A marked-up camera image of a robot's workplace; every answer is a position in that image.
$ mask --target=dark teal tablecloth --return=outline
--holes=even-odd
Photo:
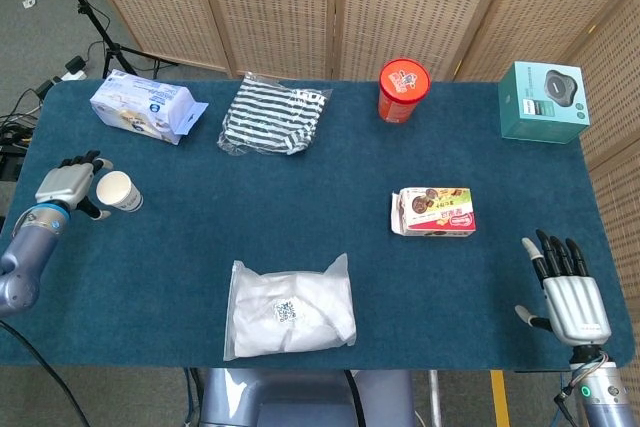
[[[613,327],[607,349],[620,364],[631,359],[631,325],[580,145],[500,138],[495,84],[437,83],[407,124],[390,125],[378,118],[375,83],[298,83],[334,90],[315,142],[292,157],[232,157],[217,147],[238,82],[184,83],[211,105],[179,146],[102,124],[89,107],[99,85],[65,82],[48,94],[7,219],[13,225],[32,204],[49,169],[88,149],[144,194],[134,214],[92,222],[74,213],[39,302],[11,319],[49,362],[565,369],[570,349],[513,310],[543,311],[520,245],[537,227],[582,244]],[[392,234],[390,195],[408,186],[470,187],[478,231]],[[323,270],[342,252],[354,347],[222,362],[234,259],[260,273]],[[0,337],[0,362],[29,361]]]

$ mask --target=black and white striped fabric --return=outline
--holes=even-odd
[[[230,154],[300,152],[313,140],[328,100],[327,92],[287,89],[247,73],[222,122],[218,145]]]

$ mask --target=white paper cup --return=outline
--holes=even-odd
[[[109,172],[100,179],[96,187],[98,200],[104,205],[127,212],[135,212],[142,207],[142,194],[133,185],[127,174],[120,171]]]

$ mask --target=tissue box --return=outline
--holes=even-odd
[[[589,127],[579,67],[514,62],[498,86],[506,139],[566,144]]]
[[[91,107],[107,125],[178,145],[209,104],[189,89],[113,70],[91,97]]]
[[[400,235],[467,237],[476,230],[471,191],[408,187],[393,193],[391,230]]]

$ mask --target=robotic hand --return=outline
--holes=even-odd
[[[0,257],[0,318],[32,307],[40,291],[40,276],[58,238],[78,209],[94,220],[105,219],[87,197],[93,176],[113,164],[92,150],[65,159],[46,175],[36,192],[37,204],[22,213],[11,234],[12,241]]]
[[[544,255],[530,239],[523,238],[522,244],[540,281],[549,318],[538,317],[522,305],[515,310],[525,323],[552,332],[560,342],[573,347],[572,378],[555,397],[555,403],[577,427],[564,405],[577,387],[591,427],[637,427],[616,364],[602,350],[611,327],[598,284],[589,276],[580,248],[571,239],[566,240],[565,247],[558,238],[549,238],[541,230],[536,234]]]

